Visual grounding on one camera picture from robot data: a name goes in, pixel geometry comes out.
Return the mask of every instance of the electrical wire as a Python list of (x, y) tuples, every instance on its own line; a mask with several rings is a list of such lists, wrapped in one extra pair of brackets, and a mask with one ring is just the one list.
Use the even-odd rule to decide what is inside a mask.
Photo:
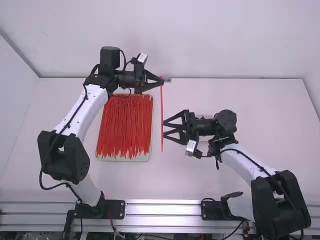
[(154, 238), (158, 238), (158, 239), (164, 239), (164, 240), (173, 240), (172, 238), (167, 238), (167, 237), (164, 237), (164, 236), (157, 236), (157, 235), (153, 235), (153, 234), (133, 234), (133, 233), (130, 233), (130, 235), (134, 235), (134, 236), (138, 236), (139, 235), (139, 238), (141, 236), (146, 236), (146, 237), (154, 237)]
[(127, 59), (126, 59), (126, 55), (125, 55), (125, 52), (123, 50), (120, 49), (120, 52), (122, 53), (122, 56), (123, 56), (123, 68), (122, 68), (122, 71), (126, 70), (126, 67), (127, 67)]
[(92, 70), (91, 70), (91, 74), (94, 74), (96, 71), (97, 71), (97, 69), (98, 69), (98, 67), (99, 67), (99, 63), (98, 64), (96, 64), (93, 68), (92, 68)]
[(140, 233), (140, 235), (139, 236), (137, 236), (134, 240), (138, 240), (142, 235), (143, 235), (144, 233), (142, 232), (142, 233)]
[(246, 221), (246, 220), (242, 220), (242, 221), (240, 222), (240, 224), (239, 224), (229, 235), (227, 235), (227, 236), (225, 236), (224, 238), (221, 238), (221, 239), (219, 239), (219, 240), (225, 240), (225, 239), (231, 237), (233, 234), (235, 234), (235, 232), (240, 228), (241, 224), (243, 224), (245, 221)]
[(204, 199), (201, 200), (201, 204), (203, 203), (203, 201), (205, 200), (211, 200), (212, 202), (216, 202), (216, 200), (214, 200), (213, 198), (211, 197), (205, 197)]
[[(45, 154), (44, 156), (44, 162), (47, 160), (50, 152), (52, 151), (55, 143), (57, 142), (58, 138), (61, 136), (61, 134), (67, 129), (67, 128), (70, 128), (70, 124), (72, 122), (72, 120), (75, 118), (76, 114), (78, 113), (78, 111), (80, 110), (80, 108), (82, 107), (82, 105), (85, 103), (86, 100), (88, 100), (88, 91), (87, 91), (87, 88), (86, 88), (86, 85), (85, 84), (82, 84), (83, 88), (84, 88), (84, 92), (85, 92), (85, 95), (83, 97), (83, 100), (82, 102), (79, 104), (79, 106), (77, 107), (77, 109), (74, 111), (73, 115), (71, 116), (71, 118), (69, 119), (69, 121), (64, 125), (64, 127), (61, 129), (61, 131), (56, 135), (56, 137), (54, 138), (54, 140), (52, 141), (47, 153)], [(62, 185), (65, 185), (66, 188), (69, 188), (71, 190), (71, 192), (74, 194), (74, 196), (77, 198), (77, 200), (82, 204), (82, 199), (79, 197), (79, 195), (75, 192), (75, 190), (72, 188), (72, 186), (67, 183), (67, 182), (62, 182), (62, 183), (59, 183), (57, 185), (54, 185), (54, 186), (50, 186), (50, 187), (45, 187), (42, 183), (42, 175), (43, 175), (43, 167), (41, 166), (41, 169), (40, 169), (40, 173), (39, 173), (39, 185), (40, 187), (43, 189), (43, 190), (51, 190), (51, 189), (55, 189), (59, 186), (62, 186)], [(83, 233), (83, 221), (82, 221), (82, 217), (80, 218), (80, 223), (81, 223), (81, 235)]]
[(294, 240), (298, 240), (298, 238), (292, 236), (292, 235), (289, 235), (290, 238), (294, 239)]
[(117, 96), (117, 95), (112, 94), (112, 97), (114, 97), (114, 98), (128, 98), (128, 97), (130, 97), (130, 95), (131, 95), (131, 93), (132, 93), (131, 88), (126, 87), (126, 88), (124, 88), (124, 89), (129, 89), (129, 90), (130, 90), (130, 93), (129, 93), (128, 95), (125, 95), (125, 96)]
[[(273, 183), (281, 190), (281, 192), (284, 195), (284, 198), (289, 202), (289, 204), (291, 205), (292, 209), (294, 211), (296, 211), (296, 207), (294, 206), (294, 203), (292, 202), (291, 198), (289, 197), (289, 195), (287, 194), (287, 192), (283, 189), (283, 187), (280, 185), (280, 183), (261, 165), (259, 165), (258, 163), (256, 163), (253, 159), (251, 159), (249, 156), (247, 156), (245, 153), (243, 153), (242, 151), (238, 150), (238, 149), (234, 149), (234, 148), (227, 148), (224, 149), (220, 152), (220, 154), (222, 154), (223, 152), (227, 152), (227, 151), (234, 151), (237, 154), (241, 154), (242, 156), (244, 156), (246, 159), (248, 159), (250, 162), (252, 162), (254, 165), (256, 165), (262, 172), (264, 172), (268, 177), (270, 177), (270, 179), (273, 181)], [(301, 228), (301, 233), (300, 233), (300, 237), (297, 238), (297, 240), (302, 240), (304, 238), (304, 230), (303, 228)]]

